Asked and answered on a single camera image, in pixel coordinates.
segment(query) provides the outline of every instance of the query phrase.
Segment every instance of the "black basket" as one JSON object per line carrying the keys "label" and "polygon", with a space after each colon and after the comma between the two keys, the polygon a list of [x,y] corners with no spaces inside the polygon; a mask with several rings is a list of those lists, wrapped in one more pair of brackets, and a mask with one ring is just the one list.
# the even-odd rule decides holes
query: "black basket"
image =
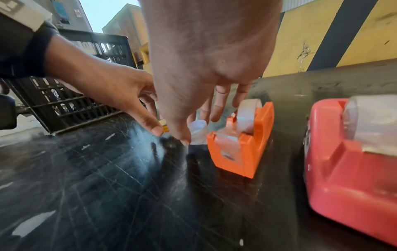
{"label": "black basket", "polygon": [[[60,30],[60,33],[89,54],[136,68],[127,37],[71,30]],[[77,128],[120,112],[75,93],[51,78],[3,81],[50,133]]]}

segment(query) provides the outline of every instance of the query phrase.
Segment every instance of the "black table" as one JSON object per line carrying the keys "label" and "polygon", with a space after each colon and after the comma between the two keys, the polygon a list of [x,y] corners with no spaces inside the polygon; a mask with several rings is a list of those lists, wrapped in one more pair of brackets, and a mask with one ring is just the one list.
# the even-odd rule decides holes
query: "black table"
{"label": "black table", "polygon": [[274,102],[275,123],[252,180],[126,115],[1,147],[0,250],[396,250],[313,212],[302,176],[314,102],[397,93],[396,66],[259,79],[249,98]]}

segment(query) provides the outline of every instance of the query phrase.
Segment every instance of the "black sleeve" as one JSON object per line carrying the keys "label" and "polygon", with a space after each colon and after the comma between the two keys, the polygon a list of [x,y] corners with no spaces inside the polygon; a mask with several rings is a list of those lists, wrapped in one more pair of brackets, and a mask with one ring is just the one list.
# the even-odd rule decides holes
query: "black sleeve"
{"label": "black sleeve", "polygon": [[49,22],[33,32],[0,14],[0,78],[45,76],[44,56],[57,29]]}

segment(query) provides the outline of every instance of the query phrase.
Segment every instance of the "tape dispenser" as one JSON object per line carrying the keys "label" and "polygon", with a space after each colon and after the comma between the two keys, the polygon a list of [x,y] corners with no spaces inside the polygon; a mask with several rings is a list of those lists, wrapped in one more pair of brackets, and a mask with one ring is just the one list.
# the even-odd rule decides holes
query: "tape dispenser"
{"label": "tape dispenser", "polygon": [[207,136],[211,158],[218,168],[253,178],[273,128],[274,107],[247,99],[228,117],[226,127]]}

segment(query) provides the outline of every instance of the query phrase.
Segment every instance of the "yellow and black striped wall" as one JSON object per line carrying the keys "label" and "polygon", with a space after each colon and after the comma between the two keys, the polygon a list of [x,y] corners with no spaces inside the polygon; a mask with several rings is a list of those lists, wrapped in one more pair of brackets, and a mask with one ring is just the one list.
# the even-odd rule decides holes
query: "yellow and black striped wall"
{"label": "yellow and black striped wall", "polygon": [[397,0],[316,0],[280,15],[263,77],[397,58]]}

